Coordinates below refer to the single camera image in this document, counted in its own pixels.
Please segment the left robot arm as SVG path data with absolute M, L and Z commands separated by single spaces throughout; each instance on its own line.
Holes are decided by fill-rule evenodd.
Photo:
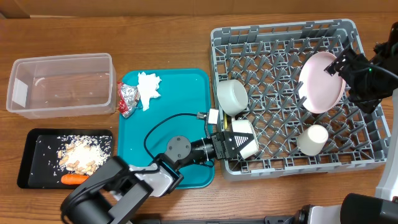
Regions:
M 175 136 L 164 153 L 156 155 L 147 167 L 127 164 L 112 157 L 80 184 L 62 202 L 64 223 L 129 223 L 149 197 L 171 193 L 183 180 L 180 169 L 213 159 L 227 160 L 243 153 L 254 135 L 223 131 L 197 141 Z

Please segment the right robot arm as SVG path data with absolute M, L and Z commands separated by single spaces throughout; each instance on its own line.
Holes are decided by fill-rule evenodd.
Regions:
M 349 102 L 371 114 L 380 102 L 392 98 L 393 125 L 387 162 L 373 197 L 348 194 L 340 208 L 340 223 L 397 223 L 397 23 L 386 42 L 374 46 L 368 60 L 348 48 L 325 71 L 338 74 L 350 87 Z

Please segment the white paper cup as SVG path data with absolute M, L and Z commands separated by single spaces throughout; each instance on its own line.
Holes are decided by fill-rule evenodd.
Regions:
M 297 146 L 308 156 L 315 156 L 321 152 L 328 140 L 328 131 L 319 124 L 307 128 L 297 138 Z

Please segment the orange carrot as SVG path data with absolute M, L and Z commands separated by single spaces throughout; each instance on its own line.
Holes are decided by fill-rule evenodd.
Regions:
M 61 178 L 61 183 L 65 185 L 80 185 L 88 178 L 88 175 L 65 174 Z

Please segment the pink round plate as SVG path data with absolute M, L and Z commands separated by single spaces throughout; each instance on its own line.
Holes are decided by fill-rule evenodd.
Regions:
M 332 109 L 342 98 L 346 82 L 335 73 L 325 71 L 336 57 L 329 52 L 312 55 L 302 67 L 299 81 L 299 97 L 306 97 L 303 106 L 311 113 L 324 113 Z

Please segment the cream bowl with peanuts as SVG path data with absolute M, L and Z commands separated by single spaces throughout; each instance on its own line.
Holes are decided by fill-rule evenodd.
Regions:
M 247 119 L 231 122 L 232 130 L 237 133 L 236 142 L 239 146 L 239 154 L 243 159 L 255 155 L 259 151 L 259 143 L 251 122 Z

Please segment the yellow plastic spoon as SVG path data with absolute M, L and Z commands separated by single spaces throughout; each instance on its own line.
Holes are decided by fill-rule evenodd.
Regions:
M 228 128 L 228 119 L 227 119 L 226 113 L 223 113 L 223 121 L 224 121 L 224 123 L 223 123 L 224 129 L 227 129 Z

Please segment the grey bowl with rice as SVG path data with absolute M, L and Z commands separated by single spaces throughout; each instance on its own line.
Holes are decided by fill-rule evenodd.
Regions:
M 229 116 L 236 116 L 248 105 L 248 94 L 238 80 L 225 80 L 217 84 L 216 95 L 222 110 Z

